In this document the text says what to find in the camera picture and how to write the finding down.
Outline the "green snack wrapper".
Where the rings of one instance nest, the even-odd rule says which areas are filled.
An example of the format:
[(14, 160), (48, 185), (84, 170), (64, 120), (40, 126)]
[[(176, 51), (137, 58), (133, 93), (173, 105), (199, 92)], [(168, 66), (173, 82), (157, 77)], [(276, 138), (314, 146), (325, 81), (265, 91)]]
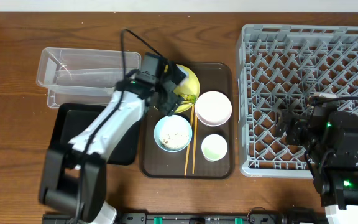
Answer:
[(181, 105), (194, 104), (197, 101), (197, 96), (196, 95), (184, 95), (184, 94), (182, 94), (181, 97), (183, 98), (183, 101), (181, 102)]

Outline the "leftover cooked rice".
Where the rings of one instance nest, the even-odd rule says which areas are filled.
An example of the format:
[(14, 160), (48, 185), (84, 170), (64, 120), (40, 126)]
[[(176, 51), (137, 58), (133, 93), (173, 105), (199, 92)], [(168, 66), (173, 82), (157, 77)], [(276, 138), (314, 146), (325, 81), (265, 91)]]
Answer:
[(178, 151), (187, 146), (190, 133), (187, 125), (165, 123), (160, 131), (161, 145), (170, 151)]

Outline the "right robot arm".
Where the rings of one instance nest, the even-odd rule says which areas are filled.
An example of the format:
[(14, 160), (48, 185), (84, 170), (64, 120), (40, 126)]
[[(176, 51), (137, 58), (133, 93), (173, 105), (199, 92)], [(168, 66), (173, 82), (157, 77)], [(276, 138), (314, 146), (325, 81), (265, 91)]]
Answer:
[(308, 118), (279, 111), (274, 135), (304, 147), (328, 223), (358, 223), (358, 116), (328, 105)]

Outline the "light blue bowl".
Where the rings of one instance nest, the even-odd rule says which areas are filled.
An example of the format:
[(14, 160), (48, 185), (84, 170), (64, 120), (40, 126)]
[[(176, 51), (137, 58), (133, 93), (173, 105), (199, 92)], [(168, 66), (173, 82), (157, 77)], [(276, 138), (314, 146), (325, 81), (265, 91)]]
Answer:
[(186, 148), (193, 137), (190, 122), (182, 116), (172, 115), (160, 119), (154, 128), (154, 139), (159, 148), (178, 152)]

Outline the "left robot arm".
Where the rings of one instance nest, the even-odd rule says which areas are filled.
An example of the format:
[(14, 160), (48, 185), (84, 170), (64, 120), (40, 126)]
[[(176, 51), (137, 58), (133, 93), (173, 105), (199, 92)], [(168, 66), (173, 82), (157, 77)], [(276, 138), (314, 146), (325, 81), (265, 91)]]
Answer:
[(117, 211), (106, 201), (106, 166), (128, 130), (151, 106), (171, 116), (183, 97), (175, 93), (189, 73), (161, 54), (146, 53), (140, 68), (122, 68), (109, 104), (66, 144), (50, 142), (39, 202), (66, 213), (68, 223), (114, 223)]

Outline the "pale green cup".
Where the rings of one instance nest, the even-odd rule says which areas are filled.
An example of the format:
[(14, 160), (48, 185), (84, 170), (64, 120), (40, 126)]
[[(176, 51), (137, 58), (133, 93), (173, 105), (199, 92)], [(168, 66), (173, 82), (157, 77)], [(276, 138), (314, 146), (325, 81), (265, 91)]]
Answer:
[(207, 161), (215, 162), (222, 159), (228, 152), (226, 140), (218, 134), (206, 136), (201, 143), (201, 152)]

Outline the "white tissue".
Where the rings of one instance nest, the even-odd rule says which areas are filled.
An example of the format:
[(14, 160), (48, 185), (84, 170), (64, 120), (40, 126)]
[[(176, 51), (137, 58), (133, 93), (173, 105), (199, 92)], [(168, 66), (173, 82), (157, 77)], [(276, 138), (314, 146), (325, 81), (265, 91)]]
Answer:
[(183, 80), (179, 83), (179, 86), (183, 86), (189, 79), (189, 75), (186, 75)]

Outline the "yellow plate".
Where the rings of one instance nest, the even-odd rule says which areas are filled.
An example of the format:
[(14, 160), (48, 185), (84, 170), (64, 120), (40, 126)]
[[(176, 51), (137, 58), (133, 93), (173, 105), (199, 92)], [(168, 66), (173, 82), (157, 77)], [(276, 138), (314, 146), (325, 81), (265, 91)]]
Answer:
[(184, 100), (184, 102), (175, 111), (175, 113), (182, 113), (182, 112), (190, 109), (194, 105), (196, 99), (199, 97), (200, 83), (199, 83), (198, 77), (188, 67), (183, 66), (183, 65), (177, 65), (177, 67), (183, 73), (186, 73), (188, 75), (188, 77), (185, 80), (185, 82), (182, 83), (181, 85), (177, 86), (173, 92), (178, 95), (193, 95), (193, 96), (195, 96), (195, 100), (193, 100), (193, 101)]

